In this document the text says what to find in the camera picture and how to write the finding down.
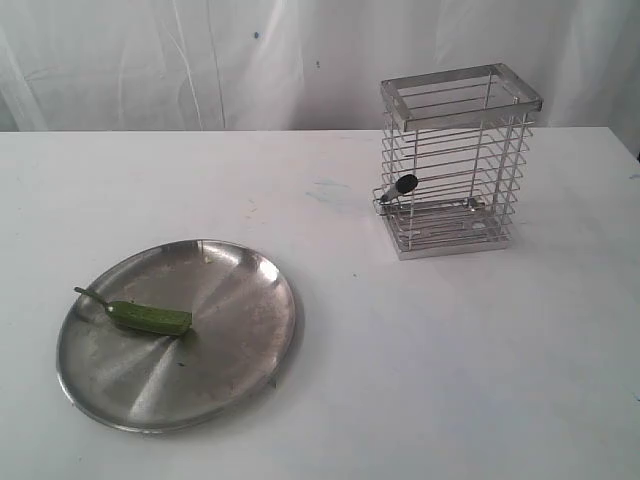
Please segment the green cucumber with stem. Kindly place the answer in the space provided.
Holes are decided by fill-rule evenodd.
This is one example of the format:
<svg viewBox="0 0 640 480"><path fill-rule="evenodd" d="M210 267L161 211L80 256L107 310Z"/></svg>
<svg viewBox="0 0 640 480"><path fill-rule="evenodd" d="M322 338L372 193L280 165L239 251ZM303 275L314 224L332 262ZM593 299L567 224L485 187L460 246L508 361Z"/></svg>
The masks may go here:
<svg viewBox="0 0 640 480"><path fill-rule="evenodd" d="M126 301L108 302L96 292L80 287L75 287L74 291L101 305L106 315L121 327L158 335L181 336L192 326L191 312L138 305Z"/></svg>

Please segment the black kitchen knife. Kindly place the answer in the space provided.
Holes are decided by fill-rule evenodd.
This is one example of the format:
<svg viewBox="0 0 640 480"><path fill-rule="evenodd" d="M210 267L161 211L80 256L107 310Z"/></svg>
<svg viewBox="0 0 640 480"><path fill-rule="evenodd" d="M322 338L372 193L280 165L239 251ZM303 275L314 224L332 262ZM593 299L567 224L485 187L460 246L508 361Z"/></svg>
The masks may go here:
<svg viewBox="0 0 640 480"><path fill-rule="evenodd" d="M403 175L381 195L379 202L382 204L390 203L400 196L411 193L418 183L419 180L415 175Z"/></svg>

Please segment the white backdrop curtain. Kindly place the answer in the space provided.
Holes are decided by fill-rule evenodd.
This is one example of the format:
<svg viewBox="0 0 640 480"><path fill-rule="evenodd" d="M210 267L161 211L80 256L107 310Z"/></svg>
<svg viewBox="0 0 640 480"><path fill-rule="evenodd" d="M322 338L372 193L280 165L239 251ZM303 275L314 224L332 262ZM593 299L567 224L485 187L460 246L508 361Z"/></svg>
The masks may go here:
<svg viewBox="0 0 640 480"><path fill-rule="evenodd" d="M376 129L382 80L498 62L638 150L635 1L5 1L1 126Z"/></svg>

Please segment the wire metal utensil holder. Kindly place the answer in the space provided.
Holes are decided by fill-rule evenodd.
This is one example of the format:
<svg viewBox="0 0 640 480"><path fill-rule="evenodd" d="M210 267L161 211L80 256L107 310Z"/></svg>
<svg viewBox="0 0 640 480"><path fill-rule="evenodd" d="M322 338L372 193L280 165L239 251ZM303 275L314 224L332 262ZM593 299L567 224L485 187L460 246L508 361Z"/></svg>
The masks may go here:
<svg viewBox="0 0 640 480"><path fill-rule="evenodd" d="M402 260L506 248L542 97L504 63L384 80L381 183L373 192ZM417 187L390 203L400 177Z"/></svg>

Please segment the round stainless steel plate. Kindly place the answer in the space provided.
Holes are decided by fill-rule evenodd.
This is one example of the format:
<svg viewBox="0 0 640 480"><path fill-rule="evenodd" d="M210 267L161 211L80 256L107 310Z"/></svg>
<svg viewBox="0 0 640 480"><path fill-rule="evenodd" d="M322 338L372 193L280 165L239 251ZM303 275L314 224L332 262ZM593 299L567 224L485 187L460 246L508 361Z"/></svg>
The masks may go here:
<svg viewBox="0 0 640 480"><path fill-rule="evenodd" d="M188 311L191 328L163 336L117 325L106 301ZM56 349L71 403L104 425L166 433L212 419L275 380L298 330L282 271L248 247L183 240L110 267L77 298Z"/></svg>

